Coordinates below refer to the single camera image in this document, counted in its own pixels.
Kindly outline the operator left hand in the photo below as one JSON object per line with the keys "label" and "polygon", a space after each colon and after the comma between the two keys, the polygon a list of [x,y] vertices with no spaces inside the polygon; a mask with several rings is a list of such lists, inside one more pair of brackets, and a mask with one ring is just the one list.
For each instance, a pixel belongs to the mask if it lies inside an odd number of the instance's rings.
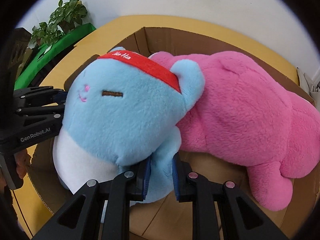
{"label": "operator left hand", "polygon": [[[30,155],[28,154],[27,149],[21,150],[20,152],[15,154],[16,160],[16,171],[20,179],[23,179],[27,174],[27,163],[30,163]],[[4,188],[7,186],[7,182],[3,176],[1,171],[0,174],[0,190],[1,194],[4,193]]]}

